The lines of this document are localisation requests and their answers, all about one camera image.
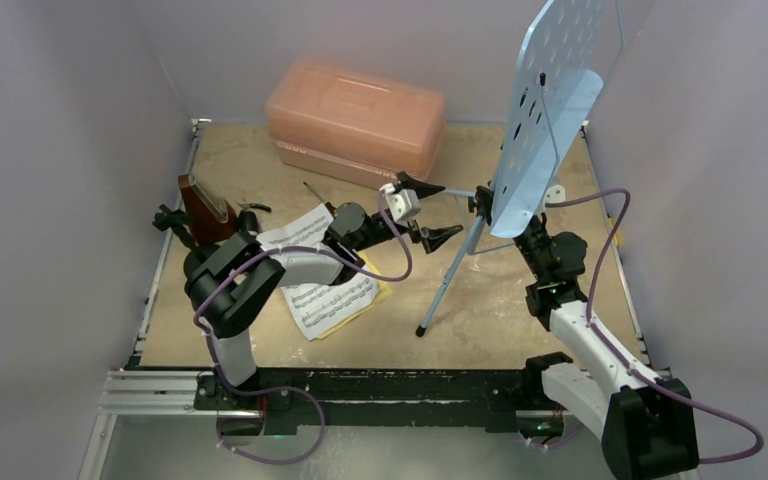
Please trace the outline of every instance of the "white wall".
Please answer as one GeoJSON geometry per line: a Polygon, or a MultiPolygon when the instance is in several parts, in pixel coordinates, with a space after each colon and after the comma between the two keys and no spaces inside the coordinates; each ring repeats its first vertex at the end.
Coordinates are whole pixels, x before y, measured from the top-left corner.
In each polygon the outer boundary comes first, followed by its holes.
{"type": "MultiPolygon", "coordinates": [[[[768,441],[768,2],[657,2],[591,128],[601,186],[632,192],[621,252],[653,359],[768,441]]],[[[696,419],[703,455],[751,443],[696,419]]],[[[768,478],[768,443],[704,473],[768,478]]]]}
{"type": "MultiPolygon", "coordinates": [[[[614,0],[594,51],[605,73],[614,0]]],[[[193,117],[262,121],[299,56],[442,91],[454,121],[504,121],[514,66],[543,0],[134,0],[193,117]]],[[[622,0],[629,37],[654,0],[622,0]]]]}
{"type": "Polygon", "coordinates": [[[73,479],[188,120],[126,0],[0,0],[0,479],[73,479]]]}

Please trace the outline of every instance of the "metal rod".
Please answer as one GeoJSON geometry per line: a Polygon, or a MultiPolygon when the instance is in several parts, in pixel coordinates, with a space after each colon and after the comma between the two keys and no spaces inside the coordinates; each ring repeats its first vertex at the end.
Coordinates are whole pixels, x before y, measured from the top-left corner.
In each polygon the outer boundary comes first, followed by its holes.
{"type": "Polygon", "coordinates": [[[475,192],[470,192],[467,190],[455,190],[453,188],[447,188],[443,190],[443,193],[448,193],[449,195],[454,195],[456,197],[474,197],[475,192]]]}
{"type": "Polygon", "coordinates": [[[96,416],[95,426],[90,436],[87,452],[84,454],[84,463],[78,473],[78,480],[97,480],[101,478],[104,468],[104,459],[110,447],[110,439],[113,437],[116,426],[116,415],[101,414],[96,416]]]}
{"type": "Polygon", "coordinates": [[[484,225],[484,217],[482,217],[481,215],[476,216],[475,222],[472,224],[472,227],[469,229],[469,233],[467,234],[464,244],[461,246],[460,250],[458,250],[458,254],[455,255],[455,261],[452,262],[452,265],[449,267],[449,270],[446,272],[446,275],[443,277],[443,283],[440,284],[440,288],[437,289],[437,294],[434,295],[434,300],[431,302],[431,306],[428,307],[428,311],[425,312],[425,318],[422,319],[422,323],[419,326],[420,330],[417,331],[417,334],[420,334],[420,331],[422,332],[422,334],[424,334],[425,329],[427,329],[428,325],[431,324],[431,317],[433,317],[434,312],[437,311],[437,306],[440,305],[440,301],[443,299],[443,294],[446,293],[446,289],[449,288],[449,283],[451,283],[452,279],[455,277],[455,272],[458,271],[458,267],[463,261],[463,257],[464,255],[466,255],[466,252],[469,249],[469,246],[474,245],[474,243],[472,242],[473,237],[476,235],[481,235],[481,230],[483,225],[484,225]]]}
{"type": "Polygon", "coordinates": [[[485,248],[484,250],[478,250],[475,252],[470,253],[470,255],[480,255],[482,253],[488,253],[488,252],[495,252],[496,250],[501,250],[503,248],[513,247],[514,243],[506,243],[504,245],[497,245],[495,247],[485,248]]]}
{"type": "MultiPolygon", "coordinates": [[[[196,163],[196,155],[198,154],[199,146],[201,146],[202,135],[199,132],[199,126],[200,123],[196,125],[195,136],[190,143],[190,151],[187,154],[187,164],[184,167],[184,171],[187,173],[192,173],[193,165],[196,163]]],[[[175,208],[181,208],[182,203],[181,191],[178,190],[175,195],[175,208]]],[[[148,291],[148,301],[146,302],[146,306],[143,309],[142,322],[140,322],[139,335],[141,336],[148,334],[149,325],[151,323],[151,315],[154,312],[154,301],[157,299],[157,289],[160,285],[160,275],[163,273],[163,267],[166,265],[166,257],[169,256],[169,247],[171,246],[173,237],[174,235],[170,229],[166,232],[166,236],[163,238],[163,246],[160,248],[160,257],[157,259],[157,266],[154,268],[154,277],[152,277],[151,287],[149,287],[148,291]]]]}
{"type": "Polygon", "coordinates": [[[552,175],[554,175],[555,172],[558,171],[558,168],[561,167],[561,161],[563,159],[561,158],[561,154],[558,152],[558,143],[555,141],[555,130],[552,128],[552,120],[549,118],[549,109],[546,107],[546,98],[543,96],[545,89],[545,85],[540,85],[540,103],[543,104],[543,113],[546,114],[546,126],[549,127],[549,137],[552,139],[552,148],[555,150],[555,171],[552,173],[552,175]]]}
{"type": "Polygon", "coordinates": [[[320,194],[319,194],[319,193],[318,193],[316,190],[314,190],[314,189],[313,189],[313,187],[311,187],[311,186],[310,186],[310,184],[309,184],[309,183],[307,183],[307,182],[302,182],[302,184],[304,184],[305,188],[307,188],[307,190],[308,190],[310,193],[312,193],[312,194],[313,194],[313,196],[314,196],[314,197],[316,197],[316,199],[317,199],[317,200],[319,200],[319,201],[320,201],[320,202],[322,202],[322,203],[328,203],[328,202],[326,202],[326,201],[325,201],[325,199],[324,199],[324,198],[322,198],[322,195],[320,195],[320,194]]]}
{"type": "Polygon", "coordinates": [[[620,60],[620,57],[625,51],[625,27],[623,26],[623,22],[622,22],[622,8],[620,8],[620,0],[614,0],[614,5],[616,6],[616,9],[617,9],[617,23],[620,24],[620,51],[617,52],[617,56],[614,57],[614,61],[611,62],[611,69],[608,70],[608,76],[605,77],[605,85],[608,84],[608,81],[611,79],[611,76],[614,74],[614,67],[617,66],[617,62],[620,60]]]}

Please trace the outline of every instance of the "sheet music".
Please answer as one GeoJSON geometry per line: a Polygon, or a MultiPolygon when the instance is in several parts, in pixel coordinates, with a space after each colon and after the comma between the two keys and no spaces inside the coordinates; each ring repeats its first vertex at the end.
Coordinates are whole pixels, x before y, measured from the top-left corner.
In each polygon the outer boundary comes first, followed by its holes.
{"type": "MultiPolygon", "coordinates": [[[[257,239],[264,249],[287,245],[315,246],[322,240],[333,217],[320,204],[281,228],[261,233],[257,239]]],[[[346,318],[369,306],[378,294],[378,282],[355,275],[336,287],[304,284],[281,288],[290,313],[308,340],[322,335],[346,318]]]]}

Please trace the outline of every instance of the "purple cable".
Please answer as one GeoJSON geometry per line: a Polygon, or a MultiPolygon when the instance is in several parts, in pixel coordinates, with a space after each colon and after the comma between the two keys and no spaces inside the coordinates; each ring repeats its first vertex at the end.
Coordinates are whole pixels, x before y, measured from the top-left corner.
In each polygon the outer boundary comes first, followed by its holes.
{"type": "Polygon", "coordinates": [[[608,350],[610,350],[611,353],[613,353],[613,355],[620,361],[620,363],[622,363],[623,367],[628,369],[629,373],[631,373],[634,376],[634,378],[645,383],[647,386],[649,386],[650,388],[652,388],[653,390],[655,390],[661,395],[667,396],[691,408],[701,410],[710,415],[714,415],[715,417],[719,417],[719,418],[722,418],[723,420],[739,425],[745,428],[746,430],[749,430],[752,433],[752,435],[755,436],[755,444],[747,448],[746,450],[742,450],[740,452],[732,453],[729,455],[700,458],[699,459],[700,464],[733,462],[735,460],[742,460],[744,458],[748,458],[748,457],[751,457],[752,455],[755,455],[756,453],[760,452],[762,448],[764,448],[764,436],[761,434],[761,431],[758,430],[758,428],[755,425],[752,425],[751,423],[747,422],[746,420],[736,415],[732,415],[728,412],[724,412],[722,410],[711,407],[704,403],[691,400],[690,398],[684,397],[675,392],[671,392],[666,388],[658,385],[657,383],[649,380],[637,369],[631,366],[631,362],[629,362],[628,359],[625,358],[625,356],[620,352],[617,346],[614,345],[610,339],[608,339],[608,337],[602,332],[602,329],[599,327],[598,324],[590,322],[590,319],[593,313],[593,298],[596,296],[596,281],[599,278],[599,271],[602,269],[602,261],[605,259],[605,254],[608,253],[608,249],[611,248],[611,242],[614,241],[614,236],[616,235],[617,230],[620,227],[620,223],[622,223],[622,220],[625,217],[625,212],[628,210],[628,206],[631,203],[631,192],[629,192],[625,188],[611,188],[608,190],[594,193],[592,195],[587,195],[586,197],[577,198],[575,200],[568,200],[566,202],[546,204],[546,206],[549,208],[570,207],[573,205],[580,205],[582,203],[589,202],[597,198],[602,198],[614,193],[621,193],[625,197],[625,200],[623,201],[623,206],[620,209],[619,215],[617,215],[616,221],[614,222],[614,227],[611,229],[610,233],[608,234],[608,239],[605,241],[605,245],[602,247],[602,251],[599,252],[599,259],[596,261],[596,268],[593,269],[593,279],[590,282],[590,293],[587,296],[588,298],[587,310],[586,310],[587,322],[590,324],[591,328],[593,329],[593,333],[596,334],[597,337],[599,337],[599,340],[601,340],[602,343],[608,348],[608,350]]]}
{"type": "Polygon", "coordinates": [[[319,434],[316,436],[316,440],[313,442],[313,445],[309,449],[307,449],[304,453],[301,455],[297,455],[295,457],[287,458],[287,459],[272,459],[272,458],[266,458],[261,457],[259,455],[254,455],[252,453],[245,452],[243,450],[238,449],[237,447],[234,447],[230,445],[228,442],[225,441],[224,438],[222,438],[222,432],[219,429],[219,423],[217,422],[216,425],[216,436],[219,439],[219,446],[224,447],[226,450],[228,450],[231,453],[235,453],[237,455],[241,455],[243,457],[246,457],[250,460],[254,460],[256,462],[265,463],[267,465],[289,465],[291,463],[296,463],[304,460],[305,458],[311,456],[314,451],[316,451],[317,448],[319,448],[319,445],[322,443],[322,439],[325,437],[325,412],[322,410],[322,405],[319,404],[319,402],[314,398],[313,395],[311,395],[309,392],[302,390],[301,388],[297,387],[271,387],[266,388],[263,390],[252,390],[252,391],[243,391],[240,390],[233,385],[231,385],[231,382],[228,381],[228,378],[225,376],[225,373],[222,371],[222,367],[219,366],[219,359],[216,355],[216,350],[213,347],[213,342],[210,341],[210,335],[211,330],[210,327],[204,325],[201,323],[201,316],[204,314],[204,312],[207,310],[207,307],[210,306],[211,303],[216,299],[217,296],[226,288],[228,285],[230,285],[234,279],[248,270],[252,265],[257,264],[257,262],[263,260],[264,258],[274,255],[276,253],[281,252],[308,252],[308,253],[316,253],[319,255],[325,255],[326,257],[333,258],[334,260],[337,260],[338,262],[342,263],[343,265],[351,268],[352,270],[355,270],[358,273],[361,273],[363,275],[366,275],[367,277],[374,278],[376,280],[381,280],[384,282],[401,282],[402,280],[408,278],[408,276],[411,274],[411,271],[413,270],[413,258],[410,254],[410,249],[408,249],[407,243],[405,243],[405,240],[402,238],[402,235],[399,233],[398,228],[396,228],[396,224],[393,222],[392,219],[390,219],[390,216],[386,214],[386,209],[384,208],[384,192],[379,191],[378,197],[376,201],[378,205],[378,211],[381,213],[381,218],[384,220],[384,223],[387,225],[387,228],[390,229],[390,231],[395,235],[396,239],[399,241],[399,244],[402,246],[402,250],[405,252],[405,258],[407,259],[407,267],[405,268],[405,273],[396,276],[396,277],[386,277],[384,275],[379,275],[374,272],[370,272],[369,270],[364,270],[361,267],[358,267],[357,265],[354,265],[353,263],[349,262],[348,260],[345,260],[344,258],[340,257],[336,253],[331,252],[330,250],[320,250],[314,247],[305,247],[301,245],[292,245],[288,247],[283,248],[273,248],[271,250],[267,250],[264,252],[261,252],[254,257],[250,258],[248,261],[243,263],[241,266],[235,268],[231,271],[230,274],[228,274],[228,278],[222,281],[222,283],[219,284],[218,287],[216,287],[216,290],[214,290],[208,297],[204,300],[204,302],[201,303],[201,305],[198,306],[196,309],[195,315],[193,316],[193,323],[196,327],[201,329],[202,332],[205,333],[205,338],[207,340],[207,350],[210,352],[210,358],[213,361],[213,363],[216,365],[216,375],[219,377],[219,380],[222,382],[222,384],[225,386],[225,388],[230,391],[231,393],[235,395],[245,396],[245,397],[253,397],[256,395],[266,395],[273,392],[278,392],[282,390],[287,390],[290,392],[298,393],[313,403],[313,406],[316,407],[316,412],[319,414],[319,434]]]}

